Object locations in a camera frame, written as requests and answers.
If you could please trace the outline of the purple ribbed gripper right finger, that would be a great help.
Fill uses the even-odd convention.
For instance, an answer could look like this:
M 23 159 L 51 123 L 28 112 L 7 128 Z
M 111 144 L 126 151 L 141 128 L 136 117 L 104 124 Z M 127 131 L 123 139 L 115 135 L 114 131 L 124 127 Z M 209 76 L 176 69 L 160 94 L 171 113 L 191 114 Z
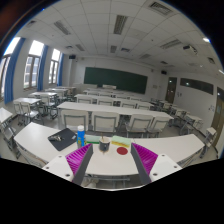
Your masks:
M 135 161 L 141 183 L 143 185 L 149 184 L 151 182 L 150 172 L 158 155 L 136 143 L 131 144 L 131 154 Z

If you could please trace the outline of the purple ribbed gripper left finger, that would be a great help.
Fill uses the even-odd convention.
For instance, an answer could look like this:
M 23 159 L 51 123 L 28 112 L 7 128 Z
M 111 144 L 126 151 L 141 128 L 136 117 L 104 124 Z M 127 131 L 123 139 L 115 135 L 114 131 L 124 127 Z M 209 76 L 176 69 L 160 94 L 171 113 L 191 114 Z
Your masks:
M 93 145 L 87 144 L 66 156 L 66 160 L 74 175 L 73 182 L 75 184 L 80 185 L 82 183 L 92 154 Z

